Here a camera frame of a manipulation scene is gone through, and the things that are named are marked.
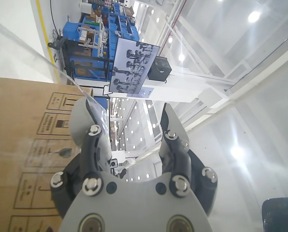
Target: cardboard box on shelf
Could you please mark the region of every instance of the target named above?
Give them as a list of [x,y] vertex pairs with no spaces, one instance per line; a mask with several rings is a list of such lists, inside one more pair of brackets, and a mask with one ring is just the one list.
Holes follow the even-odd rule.
[[81,97],[75,86],[0,78],[0,231],[58,232],[50,179],[78,153],[68,123]]
[[95,10],[93,11],[95,15],[97,15],[98,17],[101,17],[101,10]]
[[133,11],[133,8],[132,6],[129,8],[129,7],[125,7],[125,13],[128,17],[132,17],[133,14],[134,14],[134,11]]
[[91,57],[91,49],[86,49],[84,52],[75,52],[75,55],[82,55],[82,56],[88,56]]

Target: window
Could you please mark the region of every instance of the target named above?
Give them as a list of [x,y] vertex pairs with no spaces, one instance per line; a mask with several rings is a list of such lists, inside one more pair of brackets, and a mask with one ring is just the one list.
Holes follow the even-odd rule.
[[134,11],[133,17],[136,17],[137,10],[139,9],[139,4],[140,3],[138,1],[135,1],[133,4],[133,11]]

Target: black speaker box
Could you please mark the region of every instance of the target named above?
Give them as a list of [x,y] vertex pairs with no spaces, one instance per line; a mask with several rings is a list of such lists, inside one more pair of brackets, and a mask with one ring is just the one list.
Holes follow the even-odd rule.
[[156,57],[147,76],[150,80],[165,81],[171,71],[167,58]]

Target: white box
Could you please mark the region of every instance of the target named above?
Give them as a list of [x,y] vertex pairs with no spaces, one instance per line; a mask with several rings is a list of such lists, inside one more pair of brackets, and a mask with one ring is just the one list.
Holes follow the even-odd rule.
[[92,12],[92,4],[86,3],[86,2],[81,2],[81,12],[90,15]]

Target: blue storage bin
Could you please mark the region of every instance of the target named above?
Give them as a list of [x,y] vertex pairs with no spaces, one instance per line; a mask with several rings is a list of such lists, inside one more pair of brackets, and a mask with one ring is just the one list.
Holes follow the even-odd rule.
[[66,22],[63,27],[63,36],[68,37],[72,41],[77,41],[80,38],[80,33],[77,31],[78,23]]

